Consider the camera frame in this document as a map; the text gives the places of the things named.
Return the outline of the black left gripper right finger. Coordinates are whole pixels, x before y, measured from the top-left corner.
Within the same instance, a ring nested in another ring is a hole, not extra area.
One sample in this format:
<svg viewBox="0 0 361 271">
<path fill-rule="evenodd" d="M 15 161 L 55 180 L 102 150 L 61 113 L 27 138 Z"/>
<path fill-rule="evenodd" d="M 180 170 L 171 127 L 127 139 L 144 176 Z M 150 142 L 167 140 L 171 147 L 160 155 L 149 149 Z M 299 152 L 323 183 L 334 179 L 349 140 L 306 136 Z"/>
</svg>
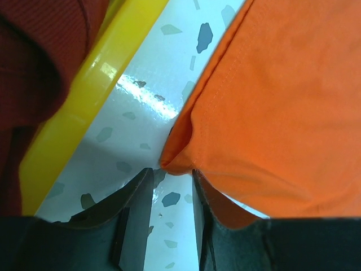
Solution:
<svg viewBox="0 0 361 271">
<path fill-rule="evenodd" d="M 200 270 L 360 269 L 360 218 L 260 218 L 192 179 Z"/>
</svg>

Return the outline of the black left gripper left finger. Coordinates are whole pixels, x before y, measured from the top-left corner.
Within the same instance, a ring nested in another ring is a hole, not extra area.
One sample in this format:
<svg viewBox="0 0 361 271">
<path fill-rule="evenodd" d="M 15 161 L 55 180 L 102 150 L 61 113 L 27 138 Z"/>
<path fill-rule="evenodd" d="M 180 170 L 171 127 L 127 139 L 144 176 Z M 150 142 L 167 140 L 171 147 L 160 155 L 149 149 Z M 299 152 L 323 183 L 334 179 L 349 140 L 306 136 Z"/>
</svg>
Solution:
<svg viewBox="0 0 361 271">
<path fill-rule="evenodd" d="M 1 218 L 1 270 L 143 270 L 153 170 L 68 222 Z"/>
</svg>

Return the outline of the orange t-shirt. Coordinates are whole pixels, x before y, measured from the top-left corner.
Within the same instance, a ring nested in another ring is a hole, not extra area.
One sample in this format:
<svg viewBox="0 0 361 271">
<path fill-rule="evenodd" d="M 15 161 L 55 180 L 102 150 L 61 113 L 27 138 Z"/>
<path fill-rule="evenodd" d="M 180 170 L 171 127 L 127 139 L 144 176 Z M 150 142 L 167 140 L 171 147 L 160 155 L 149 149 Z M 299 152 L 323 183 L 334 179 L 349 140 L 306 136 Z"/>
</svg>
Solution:
<svg viewBox="0 0 361 271">
<path fill-rule="evenodd" d="M 269 217 L 360 216 L 360 2 L 245 1 L 160 165 Z"/>
</svg>

